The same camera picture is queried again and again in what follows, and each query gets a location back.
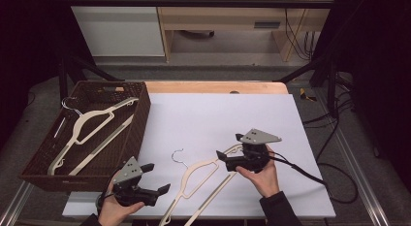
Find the hanger hook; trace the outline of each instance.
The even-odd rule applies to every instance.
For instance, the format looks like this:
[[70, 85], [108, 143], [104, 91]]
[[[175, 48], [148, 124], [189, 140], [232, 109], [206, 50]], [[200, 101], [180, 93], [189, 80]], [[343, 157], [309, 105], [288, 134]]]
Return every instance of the hanger hook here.
[[67, 107], [67, 105], [66, 105], [67, 99], [76, 99], [76, 98], [75, 97], [65, 97], [65, 98], [63, 98], [63, 100], [61, 100], [61, 106], [63, 106], [63, 108], [65, 108], [67, 110], [75, 111], [76, 113], [79, 114], [79, 116], [82, 116], [82, 113], [79, 110]]
[[177, 161], [177, 160], [174, 159], [174, 154], [175, 154], [176, 152], [182, 151], [182, 150], [184, 150], [184, 148], [182, 148], [182, 149], [180, 149], [180, 150], [175, 150], [175, 151], [173, 152], [173, 154], [172, 154], [172, 159], [173, 159], [173, 161], [176, 162], [176, 163], [182, 163], [182, 164], [184, 164], [185, 167], [188, 169], [188, 166], [187, 166], [187, 164], [184, 163], [184, 161]]

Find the wicker-pattern basket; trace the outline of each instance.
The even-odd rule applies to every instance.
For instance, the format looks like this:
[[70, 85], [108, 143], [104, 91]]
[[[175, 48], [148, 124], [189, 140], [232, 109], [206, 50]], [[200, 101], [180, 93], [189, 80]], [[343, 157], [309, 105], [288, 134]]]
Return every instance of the wicker-pattern basket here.
[[[70, 97], [66, 102], [67, 106], [81, 113], [105, 110], [130, 97], [137, 97], [139, 101], [115, 110], [114, 119], [83, 145], [74, 144], [64, 156], [63, 166], [56, 169], [54, 176], [49, 176], [47, 174], [49, 165], [72, 138], [74, 124], [79, 118], [75, 111], [62, 108], [38, 151], [19, 177], [45, 191], [102, 191], [117, 167], [131, 156], [139, 155], [151, 105], [145, 83], [79, 81]], [[92, 150], [131, 115], [134, 115], [133, 121], [124, 131], [76, 176], [68, 176]], [[107, 117], [108, 115], [104, 114], [87, 120], [81, 127], [79, 139], [87, 136]]]

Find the white table surface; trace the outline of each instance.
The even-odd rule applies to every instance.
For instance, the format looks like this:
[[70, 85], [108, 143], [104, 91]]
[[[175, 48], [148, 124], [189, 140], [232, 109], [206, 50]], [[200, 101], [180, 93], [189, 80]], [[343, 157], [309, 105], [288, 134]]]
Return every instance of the white table surface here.
[[[155, 167], [142, 176], [139, 185], [153, 190], [168, 183], [172, 186], [169, 193], [159, 197], [155, 207], [144, 207], [135, 213], [135, 217], [160, 219], [175, 198], [186, 168], [172, 160], [174, 151], [184, 148], [174, 158], [190, 166], [216, 157], [216, 150], [224, 151], [238, 144], [235, 134], [246, 134], [251, 128], [282, 138], [281, 142], [269, 144], [270, 147], [321, 178], [290, 94], [155, 93], [149, 96], [151, 109], [138, 162], [140, 165], [154, 163]], [[227, 176], [224, 162], [218, 164], [219, 169], [192, 198], [179, 200], [172, 217], [190, 217]], [[280, 188], [298, 217], [335, 217], [323, 185], [285, 164], [277, 162], [276, 167]], [[212, 168], [207, 166], [197, 170], [189, 179], [186, 193]], [[95, 200], [99, 194], [73, 192], [63, 215], [84, 217], [96, 213]], [[260, 198], [251, 182], [236, 174], [200, 218], [264, 217]]]

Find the hand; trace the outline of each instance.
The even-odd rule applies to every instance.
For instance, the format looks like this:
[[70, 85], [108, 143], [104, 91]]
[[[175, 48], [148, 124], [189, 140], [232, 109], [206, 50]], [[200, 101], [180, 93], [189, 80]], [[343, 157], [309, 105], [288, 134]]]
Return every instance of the hand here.
[[[267, 150], [269, 152], [273, 152], [268, 145]], [[278, 186], [277, 170], [275, 168], [275, 163], [273, 160], [269, 160], [264, 169], [258, 174], [254, 174], [240, 166], [237, 166], [236, 170], [243, 177], [251, 180], [251, 182], [257, 188], [258, 192], [266, 198], [280, 191]]]
[[[108, 191], [111, 192], [113, 188], [112, 180], [110, 181]], [[137, 210], [144, 207], [143, 202], [136, 203], [129, 207], [123, 207], [118, 204], [114, 196], [109, 196], [104, 200], [102, 210], [99, 215], [99, 223], [103, 226], [117, 226], [123, 220]]]

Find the black sleeve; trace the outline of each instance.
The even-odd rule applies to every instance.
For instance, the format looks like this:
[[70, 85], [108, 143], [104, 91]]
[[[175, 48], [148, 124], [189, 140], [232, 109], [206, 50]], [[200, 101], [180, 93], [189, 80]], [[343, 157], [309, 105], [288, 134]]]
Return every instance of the black sleeve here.
[[260, 204], [268, 220], [268, 226], [302, 226], [284, 192], [262, 198]]
[[95, 214], [91, 214], [80, 226], [102, 226]]

